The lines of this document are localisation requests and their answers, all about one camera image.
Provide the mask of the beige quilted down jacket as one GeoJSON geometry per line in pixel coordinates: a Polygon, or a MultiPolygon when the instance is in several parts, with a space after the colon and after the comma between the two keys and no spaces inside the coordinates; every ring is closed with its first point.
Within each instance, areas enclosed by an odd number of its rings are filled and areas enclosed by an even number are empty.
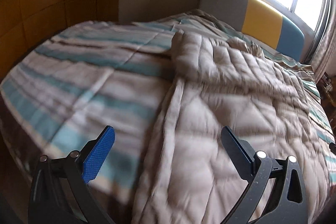
{"type": "Polygon", "coordinates": [[[329,178],[300,78],[243,42],[195,32],[174,35],[171,59],[175,78],[151,134],[133,223],[219,223],[228,214],[246,182],[221,144],[225,126],[273,158],[297,158],[312,223],[329,178]]]}

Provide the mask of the striped bed cover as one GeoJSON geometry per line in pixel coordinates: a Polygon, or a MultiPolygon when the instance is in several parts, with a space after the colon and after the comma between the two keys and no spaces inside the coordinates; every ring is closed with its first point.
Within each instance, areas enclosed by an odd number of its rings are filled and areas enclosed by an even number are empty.
{"type": "Polygon", "coordinates": [[[103,203],[131,205],[145,138],[174,77],[171,40],[182,28],[257,45],[196,10],[130,26],[82,22],[16,65],[1,82],[1,122],[23,176],[32,179],[41,153],[64,156],[111,125],[116,144],[93,188],[103,203]]]}

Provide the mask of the items on side table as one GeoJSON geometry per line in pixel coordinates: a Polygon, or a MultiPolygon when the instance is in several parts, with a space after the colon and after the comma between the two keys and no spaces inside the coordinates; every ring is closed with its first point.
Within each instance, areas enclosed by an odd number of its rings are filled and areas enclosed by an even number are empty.
{"type": "Polygon", "coordinates": [[[335,76],[330,76],[325,72],[319,81],[319,87],[326,96],[335,98],[335,76]]]}

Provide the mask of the right floral curtain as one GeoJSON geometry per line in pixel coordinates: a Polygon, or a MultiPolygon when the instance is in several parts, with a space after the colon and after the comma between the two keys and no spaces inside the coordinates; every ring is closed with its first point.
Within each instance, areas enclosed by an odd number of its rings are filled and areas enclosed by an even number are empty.
{"type": "Polygon", "coordinates": [[[331,11],[326,30],[323,33],[320,44],[311,60],[314,80],[317,83],[327,70],[331,58],[335,52],[335,0],[331,2],[331,11]]]}

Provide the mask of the grey yellow blue headboard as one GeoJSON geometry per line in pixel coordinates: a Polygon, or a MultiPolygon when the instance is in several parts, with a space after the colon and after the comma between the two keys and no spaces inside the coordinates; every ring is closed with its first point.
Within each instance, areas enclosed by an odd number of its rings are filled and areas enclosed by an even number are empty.
{"type": "Polygon", "coordinates": [[[260,0],[199,0],[199,9],[235,30],[252,36],[295,61],[300,60],[304,34],[285,15],[260,0]]]}

